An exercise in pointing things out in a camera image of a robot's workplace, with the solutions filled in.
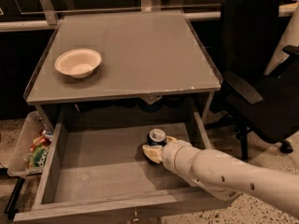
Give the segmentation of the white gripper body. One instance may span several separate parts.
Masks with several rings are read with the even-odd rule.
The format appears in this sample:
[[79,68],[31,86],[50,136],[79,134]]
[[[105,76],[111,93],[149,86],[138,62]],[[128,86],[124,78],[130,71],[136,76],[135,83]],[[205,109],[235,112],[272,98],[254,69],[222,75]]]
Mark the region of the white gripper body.
[[192,165],[198,152],[198,148],[183,140],[170,142],[162,150],[163,165],[184,180],[194,180]]

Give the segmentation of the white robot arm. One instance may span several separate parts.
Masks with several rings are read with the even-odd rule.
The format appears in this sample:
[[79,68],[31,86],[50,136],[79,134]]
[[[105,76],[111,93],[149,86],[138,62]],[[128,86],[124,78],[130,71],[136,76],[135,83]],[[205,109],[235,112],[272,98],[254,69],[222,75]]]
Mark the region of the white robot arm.
[[299,175],[254,166],[217,149],[199,149],[172,136],[164,141],[164,145],[143,145],[144,155],[190,186],[223,201],[245,193],[299,218]]

